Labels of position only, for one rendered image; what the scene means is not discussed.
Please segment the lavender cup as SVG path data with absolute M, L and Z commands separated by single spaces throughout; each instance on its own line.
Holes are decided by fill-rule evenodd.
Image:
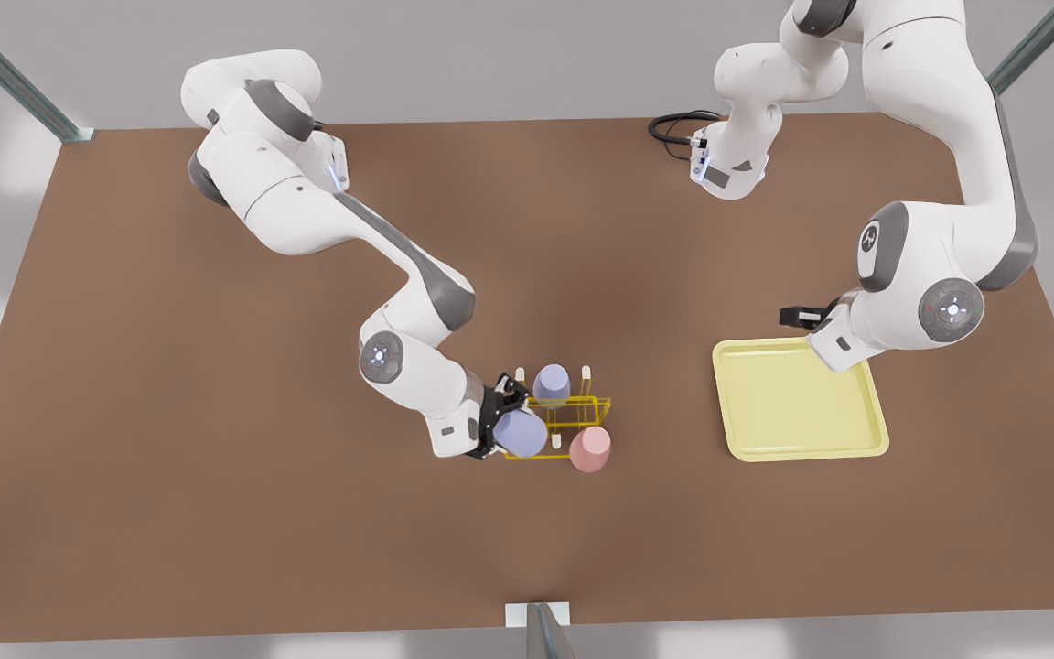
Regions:
M 551 437 L 543 419 L 527 408 L 510 410 L 500 416 L 492 433 L 497 446 L 518 458 L 538 456 Z
M 547 364 L 538 372 L 532 383 L 532 399 L 545 409 L 557 409 L 567 404 L 572 395 L 572 379 L 561 364 Z

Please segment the pink cup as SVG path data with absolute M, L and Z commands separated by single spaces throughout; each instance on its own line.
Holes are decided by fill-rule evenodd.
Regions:
M 611 453 L 610 434 L 602 427 L 589 427 L 578 433 L 569 448 L 569 459 L 577 470 L 594 474 L 606 467 Z

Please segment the pale yellow tray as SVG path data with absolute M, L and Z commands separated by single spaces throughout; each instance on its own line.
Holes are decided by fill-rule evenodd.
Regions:
M 804 338 L 724 340 L 713 351 L 729 453 L 747 463 L 883 456 L 867 362 L 834 373 Z

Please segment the silver frame post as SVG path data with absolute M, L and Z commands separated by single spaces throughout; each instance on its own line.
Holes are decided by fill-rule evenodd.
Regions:
M 577 659 L 565 633 L 572 625 L 568 601 L 507 603 L 503 616 L 506 627 L 523 627 L 526 659 Z
M 1008 51 L 998 66 L 987 76 L 987 82 L 996 93 L 1004 93 L 1053 45 L 1054 5 L 1013 49 Z
M 69 116 L 48 99 L 45 93 L 35 88 L 27 76 L 22 74 L 0 51 L 0 88 L 30 113 L 39 124 L 62 143 L 89 143 L 95 136 L 95 129 L 76 125 Z

